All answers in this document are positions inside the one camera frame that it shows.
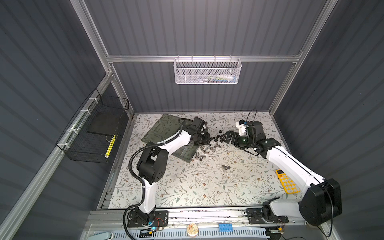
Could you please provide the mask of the blue toy brick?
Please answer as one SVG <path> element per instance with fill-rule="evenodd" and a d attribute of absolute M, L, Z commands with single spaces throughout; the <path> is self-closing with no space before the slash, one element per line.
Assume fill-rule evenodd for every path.
<path fill-rule="evenodd" d="M 220 223 L 219 224 L 219 232 L 221 233 L 229 233 L 233 231 L 233 225 L 229 223 Z"/>

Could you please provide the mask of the yellow marker in black basket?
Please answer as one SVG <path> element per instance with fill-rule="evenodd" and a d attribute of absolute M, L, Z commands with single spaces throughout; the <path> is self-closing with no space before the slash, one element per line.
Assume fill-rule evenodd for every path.
<path fill-rule="evenodd" d="M 108 159 L 110 157 L 110 155 L 111 155 L 111 152 L 113 150 L 113 147 L 114 147 L 114 144 L 115 144 L 115 141 L 116 141 L 116 137 L 117 137 L 117 135 L 113 135 L 113 137 L 109 141 L 109 146 L 108 146 L 107 151 L 105 153 L 105 158 L 106 159 Z"/>

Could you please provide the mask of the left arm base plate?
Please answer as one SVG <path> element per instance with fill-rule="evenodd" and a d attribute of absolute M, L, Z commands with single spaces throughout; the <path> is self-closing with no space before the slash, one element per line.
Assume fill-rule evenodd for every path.
<path fill-rule="evenodd" d="M 145 214 L 140 210 L 130 211 L 127 215 L 126 226 L 128 228 L 138 227 L 166 227 L 168 225 L 168 211 L 152 211 Z"/>

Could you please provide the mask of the yellow calculator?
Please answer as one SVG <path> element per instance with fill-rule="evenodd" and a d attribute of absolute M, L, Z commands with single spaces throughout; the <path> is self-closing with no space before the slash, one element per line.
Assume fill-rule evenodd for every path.
<path fill-rule="evenodd" d="M 290 195 L 301 192 L 300 188 L 297 187 L 295 182 L 290 177 L 288 177 L 288 175 L 283 170 L 276 170 L 276 174 L 286 194 Z"/>

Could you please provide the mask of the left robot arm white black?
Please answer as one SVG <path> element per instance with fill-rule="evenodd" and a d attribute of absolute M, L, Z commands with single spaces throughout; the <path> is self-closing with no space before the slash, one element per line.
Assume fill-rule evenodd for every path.
<path fill-rule="evenodd" d="M 201 118 L 180 119 L 178 123 L 179 128 L 170 137 L 157 143 L 149 142 L 137 151 L 137 154 L 141 154 L 137 164 L 138 174 L 133 171 L 131 174 L 142 184 L 143 193 L 138 212 L 146 216 L 156 209 L 157 185 L 165 174 L 169 156 L 190 143 L 201 146 L 211 142 L 207 123 Z"/>

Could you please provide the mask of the green compartment organizer box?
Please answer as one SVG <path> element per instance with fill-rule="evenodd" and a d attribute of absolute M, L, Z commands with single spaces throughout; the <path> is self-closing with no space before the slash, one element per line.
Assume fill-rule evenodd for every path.
<path fill-rule="evenodd" d="M 171 136 L 175 135 L 180 130 L 178 122 L 179 117 L 164 114 L 158 121 L 151 127 L 151 129 L 144 135 L 142 142 L 144 143 L 157 143 L 164 141 Z M 199 147 L 186 147 L 183 146 L 176 150 L 172 155 L 187 163 L 192 161 Z"/>

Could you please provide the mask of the markers in white basket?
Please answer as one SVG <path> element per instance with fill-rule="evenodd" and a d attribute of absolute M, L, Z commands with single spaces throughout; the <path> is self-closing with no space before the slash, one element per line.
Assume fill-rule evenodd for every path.
<path fill-rule="evenodd" d="M 236 75 L 216 75 L 216 76 L 205 76 L 202 79 L 199 79 L 201 83 L 211 83 L 211 84 L 237 84 L 238 76 Z"/>

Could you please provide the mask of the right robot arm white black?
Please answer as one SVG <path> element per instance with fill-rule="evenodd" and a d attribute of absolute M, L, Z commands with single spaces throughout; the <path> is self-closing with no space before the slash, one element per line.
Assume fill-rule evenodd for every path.
<path fill-rule="evenodd" d="M 341 186 L 334 179 L 325 179 L 293 157 L 280 142 L 267 138 L 259 121 L 236 123 L 237 132 L 227 131 L 220 139 L 240 150 L 253 149 L 258 155 L 277 165 L 299 188 L 302 198 L 274 198 L 263 203 L 262 218 L 275 223 L 280 217 L 300 218 L 319 226 L 343 212 Z"/>

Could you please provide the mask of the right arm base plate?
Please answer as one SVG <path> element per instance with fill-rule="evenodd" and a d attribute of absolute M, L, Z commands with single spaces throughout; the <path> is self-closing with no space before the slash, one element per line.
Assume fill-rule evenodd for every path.
<path fill-rule="evenodd" d="M 248 208 L 244 212 L 250 224 L 287 224 L 289 222 L 286 216 L 276 216 L 266 207 Z"/>

